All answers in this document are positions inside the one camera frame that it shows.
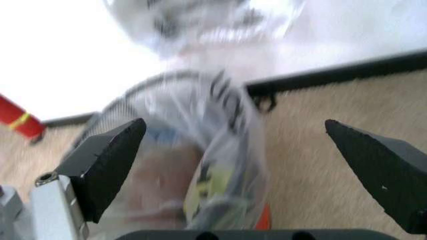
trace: red object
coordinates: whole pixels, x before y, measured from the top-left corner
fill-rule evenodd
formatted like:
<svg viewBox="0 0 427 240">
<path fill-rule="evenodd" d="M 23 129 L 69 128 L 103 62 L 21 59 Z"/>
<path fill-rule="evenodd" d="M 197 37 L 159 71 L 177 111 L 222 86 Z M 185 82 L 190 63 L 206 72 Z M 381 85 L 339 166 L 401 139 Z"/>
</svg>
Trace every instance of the red object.
<svg viewBox="0 0 427 240">
<path fill-rule="evenodd" d="M 270 206 L 266 204 L 262 211 L 261 217 L 255 226 L 255 230 L 270 230 L 272 229 L 272 214 L 270 212 Z"/>
<path fill-rule="evenodd" d="M 0 122 L 29 139 L 39 137 L 45 126 L 34 116 L 0 95 Z"/>
</svg>

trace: clear plastic bag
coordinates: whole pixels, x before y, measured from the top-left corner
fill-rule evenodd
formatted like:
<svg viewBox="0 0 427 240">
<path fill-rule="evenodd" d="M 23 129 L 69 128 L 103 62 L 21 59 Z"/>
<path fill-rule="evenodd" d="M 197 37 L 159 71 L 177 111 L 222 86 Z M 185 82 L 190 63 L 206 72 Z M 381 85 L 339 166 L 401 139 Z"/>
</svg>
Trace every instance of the clear plastic bag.
<svg viewBox="0 0 427 240">
<path fill-rule="evenodd" d="M 130 89 L 75 142 L 135 118 L 147 125 L 120 192 L 92 237 L 143 229 L 252 229 L 265 204 L 264 134 L 224 72 L 165 73 Z"/>
<path fill-rule="evenodd" d="M 304 0 L 104 0 L 137 43 L 167 56 L 186 46 L 280 39 Z"/>
</svg>

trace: white wall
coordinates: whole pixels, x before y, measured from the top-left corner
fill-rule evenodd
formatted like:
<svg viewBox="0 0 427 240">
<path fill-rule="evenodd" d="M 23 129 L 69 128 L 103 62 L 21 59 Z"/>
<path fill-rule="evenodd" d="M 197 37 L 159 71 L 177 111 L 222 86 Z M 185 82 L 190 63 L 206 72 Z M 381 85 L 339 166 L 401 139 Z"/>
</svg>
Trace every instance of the white wall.
<svg viewBox="0 0 427 240">
<path fill-rule="evenodd" d="M 161 61 L 101 0 L 0 3 L 0 93 L 42 120 L 99 111 L 165 68 L 226 69 L 241 83 L 427 50 L 425 0 L 307 0 L 280 42 L 189 50 Z"/>
</svg>

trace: yellow stripe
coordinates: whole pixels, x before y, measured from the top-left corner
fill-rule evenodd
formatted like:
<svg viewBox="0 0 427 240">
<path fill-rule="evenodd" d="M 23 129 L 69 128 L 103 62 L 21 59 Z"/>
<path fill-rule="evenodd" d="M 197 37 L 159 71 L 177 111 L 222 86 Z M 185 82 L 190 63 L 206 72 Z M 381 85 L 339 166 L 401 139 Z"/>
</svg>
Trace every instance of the yellow stripe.
<svg viewBox="0 0 427 240">
<path fill-rule="evenodd" d="M 15 121 L 13 121 L 11 124 L 9 124 L 9 128 L 12 130 L 16 129 L 17 127 L 23 125 L 29 117 L 30 117 L 30 114 L 28 112 L 22 114 Z"/>
</svg>

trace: carpet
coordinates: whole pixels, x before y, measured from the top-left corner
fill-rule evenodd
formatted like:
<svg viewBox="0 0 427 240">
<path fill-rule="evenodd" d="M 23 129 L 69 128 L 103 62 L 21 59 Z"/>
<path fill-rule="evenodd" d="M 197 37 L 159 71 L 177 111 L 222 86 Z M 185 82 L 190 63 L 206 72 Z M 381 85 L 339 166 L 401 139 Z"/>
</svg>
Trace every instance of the carpet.
<svg viewBox="0 0 427 240">
<path fill-rule="evenodd" d="M 427 152 L 427 70 L 294 90 L 262 116 L 274 229 L 371 229 L 405 233 L 363 188 L 326 134 L 335 119 Z M 50 128 L 35 146 L 0 126 L 0 183 L 27 201 L 34 179 L 54 169 L 82 125 Z"/>
</svg>

